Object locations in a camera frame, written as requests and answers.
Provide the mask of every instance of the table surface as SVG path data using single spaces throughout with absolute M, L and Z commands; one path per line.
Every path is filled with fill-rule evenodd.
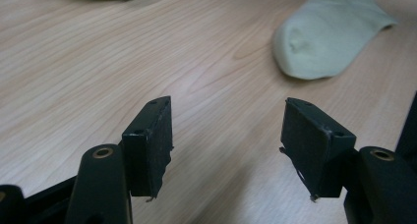
M 171 95 L 172 161 L 135 223 L 346 223 L 312 203 L 278 152 L 287 97 L 395 149 L 417 89 L 416 0 L 376 0 L 398 20 L 339 76 L 299 81 L 271 54 L 306 0 L 0 0 L 0 184 L 33 195 L 117 143 L 146 102 Z

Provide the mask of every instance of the black bracket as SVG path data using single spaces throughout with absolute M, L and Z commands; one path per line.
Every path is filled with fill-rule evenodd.
M 367 146 L 310 102 L 286 100 L 281 152 L 289 156 L 311 200 L 339 197 L 350 224 L 417 223 L 417 96 L 404 126 L 398 154 Z
M 77 177 L 24 198 L 13 185 L 0 186 L 0 223 L 128 224 L 130 196 L 157 197 L 171 161 L 171 98 L 145 105 L 119 145 L 89 149 Z

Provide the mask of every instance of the screw hole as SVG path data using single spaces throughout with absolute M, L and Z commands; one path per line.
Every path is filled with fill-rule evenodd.
M 93 158 L 105 158 L 110 156 L 113 153 L 113 149 L 110 147 L 104 147 L 96 150 L 93 154 Z
M 374 155 L 375 157 L 383 160 L 383 161 L 391 162 L 391 161 L 394 160 L 394 157 L 391 154 L 389 154 L 385 151 L 379 150 L 379 149 L 373 149 L 371 151 L 371 154 Z

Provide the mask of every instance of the wood grain surface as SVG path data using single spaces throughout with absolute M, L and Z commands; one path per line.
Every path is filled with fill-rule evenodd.
M 278 152 L 285 99 L 311 101 L 356 148 L 395 149 L 417 89 L 416 0 L 340 76 L 298 81 L 271 54 L 306 0 L 0 0 L 0 184 L 33 195 L 117 143 L 146 102 L 171 95 L 174 146 L 135 223 L 346 223 L 341 198 L 309 200 Z

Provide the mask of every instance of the light green cloth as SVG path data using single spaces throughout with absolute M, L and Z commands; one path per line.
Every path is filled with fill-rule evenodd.
M 394 24 L 374 0 L 308 0 L 275 32 L 273 55 L 289 76 L 332 77 L 378 31 Z

